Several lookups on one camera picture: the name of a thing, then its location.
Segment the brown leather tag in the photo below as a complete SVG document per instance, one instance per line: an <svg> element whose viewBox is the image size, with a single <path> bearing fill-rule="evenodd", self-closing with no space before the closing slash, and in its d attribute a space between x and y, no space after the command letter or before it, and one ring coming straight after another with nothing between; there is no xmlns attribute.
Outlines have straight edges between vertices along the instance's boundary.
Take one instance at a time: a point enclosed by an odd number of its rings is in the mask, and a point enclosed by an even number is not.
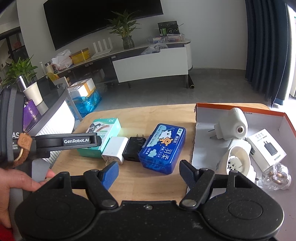
<svg viewBox="0 0 296 241"><path fill-rule="evenodd" d="M24 148L27 151L30 151L31 149L31 144L32 144L32 138L30 135L25 134L25 133L21 133L20 137L17 141L17 144L21 147Z"/></svg>
<svg viewBox="0 0 296 241"><path fill-rule="evenodd" d="M12 168L18 167L19 165L23 164L29 155L29 151L22 149L20 156L15 159Z"/></svg>

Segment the human hand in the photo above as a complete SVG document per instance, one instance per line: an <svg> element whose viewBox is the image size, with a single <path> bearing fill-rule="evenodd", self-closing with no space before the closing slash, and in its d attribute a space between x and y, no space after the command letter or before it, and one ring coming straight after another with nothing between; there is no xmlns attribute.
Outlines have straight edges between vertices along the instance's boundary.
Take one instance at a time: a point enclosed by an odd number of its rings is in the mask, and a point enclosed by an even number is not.
<svg viewBox="0 0 296 241"><path fill-rule="evenodd" d="M46 177L54 177L54 172L49 169ZM26 173L9 169L4 170L0 168L0 223L5 228L11 228L8 203L9 203L9 190L10 188L20 188L26 191L35 192L46 182L37 183L32 180Z"/></svg>

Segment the dark blue curtain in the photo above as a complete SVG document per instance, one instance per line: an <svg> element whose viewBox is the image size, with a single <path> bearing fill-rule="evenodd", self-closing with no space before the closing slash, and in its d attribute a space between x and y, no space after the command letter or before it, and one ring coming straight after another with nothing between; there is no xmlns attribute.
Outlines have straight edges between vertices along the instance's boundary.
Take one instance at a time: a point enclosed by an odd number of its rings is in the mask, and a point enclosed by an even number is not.
<svg viewBox="0 0 296 241"><path fill-rule="evenodd" d="M248 23L246 79L271 104L283 104L291 67L291 33L282 0L245 0Z"/></svg>

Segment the green box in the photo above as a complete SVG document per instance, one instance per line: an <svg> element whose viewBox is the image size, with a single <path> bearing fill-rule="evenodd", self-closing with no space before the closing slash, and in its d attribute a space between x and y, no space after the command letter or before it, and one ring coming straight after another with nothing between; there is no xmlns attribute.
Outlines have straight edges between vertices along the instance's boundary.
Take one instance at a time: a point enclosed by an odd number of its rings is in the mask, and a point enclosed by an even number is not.
<svg viewBox="0 0 296 241"><path fill-rule="evenodd" d="M101 158L109 139L116 137L121 129L117 118L97 119L90 125L86 133L97 132L97 135L102 139L102 145L99 147L89 147L77 149L81 156Z"/></svg>

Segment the green plant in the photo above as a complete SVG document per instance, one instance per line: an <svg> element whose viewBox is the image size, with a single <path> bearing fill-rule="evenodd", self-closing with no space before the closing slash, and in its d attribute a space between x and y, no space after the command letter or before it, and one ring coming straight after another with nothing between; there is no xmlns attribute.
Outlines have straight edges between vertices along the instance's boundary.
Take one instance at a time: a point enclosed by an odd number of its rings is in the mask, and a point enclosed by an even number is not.
<svg viewBox="0 0 296 241"><path fill-rule="evenodd" d="M134 31L135 29L140 29L137 27L133 27L134 25L139 24L137 23L137 20L133 19L132 15L135 12L128 13L128 11L125 10L123 14L119 12L113 12L113 13L118 15L118 17L114 18L113 20L108 19L108 21L111 23L110 25L108 25L108 27L112 27L110 28L110 30L113 30L112 32L110 32L111 34L118 34L124 38L124 37L130 36L131 32Z"/></svg>
<svg viewBox="0 0 296 241"><path fill-rule="evenodd" d="M31 73L31 71L38 68L37 66L32 66L31 64L32 57L25 60L22 60L21 58L19 58L17 63L12 61L6 73L6 78L1 83L2 87L6 85L16 84L16 80L20 75L25 77L24 81L28 85L32 77L36 75L35 72Z"/></svg>

